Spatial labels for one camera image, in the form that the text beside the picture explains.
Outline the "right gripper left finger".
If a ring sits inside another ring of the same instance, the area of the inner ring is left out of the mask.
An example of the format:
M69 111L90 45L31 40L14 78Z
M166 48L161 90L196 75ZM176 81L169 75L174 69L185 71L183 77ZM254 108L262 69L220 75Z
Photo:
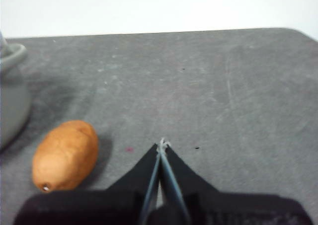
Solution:
M153 145L107 189L35 195L25 201L14 224L136 225L150 203L158 167L157 145Z

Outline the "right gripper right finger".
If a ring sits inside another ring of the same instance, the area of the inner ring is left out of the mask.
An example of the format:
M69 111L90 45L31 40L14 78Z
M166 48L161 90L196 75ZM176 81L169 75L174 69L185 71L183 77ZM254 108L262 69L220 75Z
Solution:
M170 147L159 144L165 203L151 225L311 225L296 200L271 194L222 192L196 174Z

